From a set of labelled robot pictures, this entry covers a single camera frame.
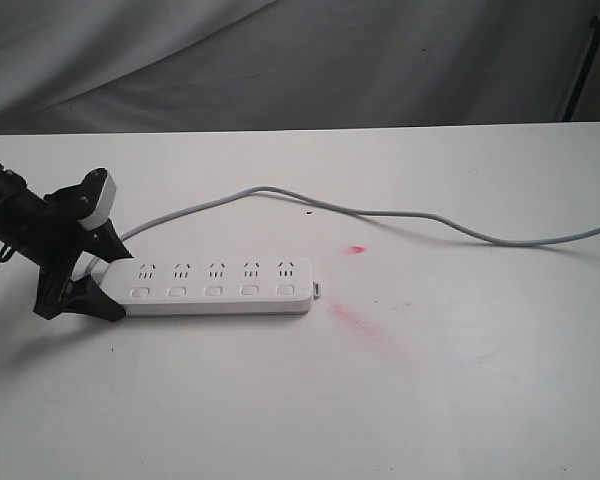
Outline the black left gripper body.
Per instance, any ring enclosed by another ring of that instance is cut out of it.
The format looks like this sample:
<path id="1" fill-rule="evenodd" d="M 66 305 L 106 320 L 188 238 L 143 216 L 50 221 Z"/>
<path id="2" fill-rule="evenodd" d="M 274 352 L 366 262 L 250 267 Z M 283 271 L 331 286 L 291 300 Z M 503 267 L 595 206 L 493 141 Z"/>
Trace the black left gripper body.
<path id="1" fill-rule="evenodd" d="M 51 320 L 60 314 L 61 298 L 81 254 L 87 251 L 86 231 L 78 222 L 80 187 L 62 188 L 44 196 L 45 210 L 36 224 L 41 246 L 34 312 Z"/>

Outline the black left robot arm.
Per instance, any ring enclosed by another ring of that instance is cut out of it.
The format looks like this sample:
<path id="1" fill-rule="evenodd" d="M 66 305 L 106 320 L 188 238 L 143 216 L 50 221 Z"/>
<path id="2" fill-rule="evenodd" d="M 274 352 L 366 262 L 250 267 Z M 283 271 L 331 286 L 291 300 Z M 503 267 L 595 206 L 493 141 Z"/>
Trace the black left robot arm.
<path id="1" fill-rule="evenodd" d="M 0 163 L 0 264 L 18 253 L 39 267 L 37 315 L 51 320 L 73 313 L 109 322 L 126 315 L 90 274 L 72 278 L 84 253 L 107 263 L 131 257 L 110 219 L 115 195 L 115 182 L 104 168 L 40 197 Z"/>

